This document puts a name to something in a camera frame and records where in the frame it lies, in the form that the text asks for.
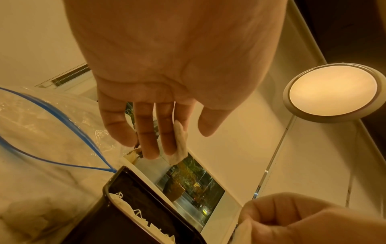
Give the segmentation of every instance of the brown pot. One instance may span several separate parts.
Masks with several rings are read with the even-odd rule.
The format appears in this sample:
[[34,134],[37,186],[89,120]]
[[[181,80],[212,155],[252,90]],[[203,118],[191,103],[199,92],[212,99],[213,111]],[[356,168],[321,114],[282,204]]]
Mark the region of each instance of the brown pot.
[[169,178],[165,184],[165,188],[162,193],[171,201],[174,202],[184,194],[185,189],[176,182],[173,178]]

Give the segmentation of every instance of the hand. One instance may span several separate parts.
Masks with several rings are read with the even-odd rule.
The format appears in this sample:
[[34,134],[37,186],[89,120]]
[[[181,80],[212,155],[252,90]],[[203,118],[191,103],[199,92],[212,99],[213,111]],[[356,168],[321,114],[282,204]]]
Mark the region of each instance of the hand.
[[92,69],[111,136],[137,142],[124,116],[134,103],[146,158],[176,151],[174,120],[187,129],[197,101],[209,136],[261,81],[272,61],[287,0],[64,0],[72,32]]
[[369,218],[322,200],[281,193],[248,202],[239,223],[252,222],[252,243],[380,244],[386,221]]

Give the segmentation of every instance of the black container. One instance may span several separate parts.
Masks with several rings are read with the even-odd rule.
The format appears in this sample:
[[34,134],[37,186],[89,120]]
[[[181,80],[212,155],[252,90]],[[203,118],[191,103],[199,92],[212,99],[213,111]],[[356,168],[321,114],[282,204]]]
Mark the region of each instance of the black container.
[[102,198],[62,243],[159,243],[114,205],[109,193],[119,192],[134,210],[141,210],[146,221],[161,229],[162,233],[174,235],[177,244],[206,244],[191,224],[125,166],[107,182]]

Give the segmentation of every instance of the round lamp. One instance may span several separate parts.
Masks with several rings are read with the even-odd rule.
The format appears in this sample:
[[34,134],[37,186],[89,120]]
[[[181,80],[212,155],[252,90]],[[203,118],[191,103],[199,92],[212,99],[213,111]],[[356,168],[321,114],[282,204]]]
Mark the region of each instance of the round lamp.
[[295,77],[283,93],[294,115],[313,122],[360,119],[386,102],[386,78],[358,64],[326,64]]

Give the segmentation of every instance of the blue zipper seal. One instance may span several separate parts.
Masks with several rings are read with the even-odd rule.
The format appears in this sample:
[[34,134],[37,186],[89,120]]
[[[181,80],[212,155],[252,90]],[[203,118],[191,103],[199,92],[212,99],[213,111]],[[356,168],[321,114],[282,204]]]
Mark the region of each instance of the blue zipper seal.
[[44,162],[51,163],[51,164],[77,167],[77,168],[87,168],[87,169],[93,169],[93,170],[102,170],[102,171],[107,171],[107,172],[112,172],[112,173],[117,172],[117,170],[114,169],[107,162],[107,160],[104,158],[104,156],[100,152],[98,146],[92,141],[92,139],[84,131],[82,131],[73,121],[71,121],[71,119],[65,113],[60,111],[58,108],[56,108],[55,106],[53,106],[53,105],[51,105],[51,104],[49,104],[49,103],[47,103],[39,98],[31,96],[31,95],[15,92],[15,91],[12,91],[12,90],[9,90],[6,88],[2,88],[2,87],[0,87],[0,90],[7,91],[7,92],[10,92],[10,93],[15,94],[17,96],[20,96],[20,97],[36,104],[37,106],[43,108],[44,110],[46,110],[50,114],[52,114],[55,118],[57,118],[60,122],[62,122],[65,126],[67,126],[72,132],[74,132],[82,141],[84,141],[109,168],[97,168],[97,167],[89,167],[89,166],[81,166],[81,165],[73,165],[73,164],[64,164],[64,163],[59,163],[59,162],[47,160],[44,158],[39,158],[39,157],[36,157],[34,155],[31,155],[29,153],[26,153],[26,152],[24,152],[16,147],[14,147],[8,141],[6,141],[2,136],[0,136],[0,144],[3,145],[5,148],[14,150],[16,152],[19,152],[19,153],[24,154],[26,156],[29,156],[31,158],[38,159],[40,161],[44,161]]

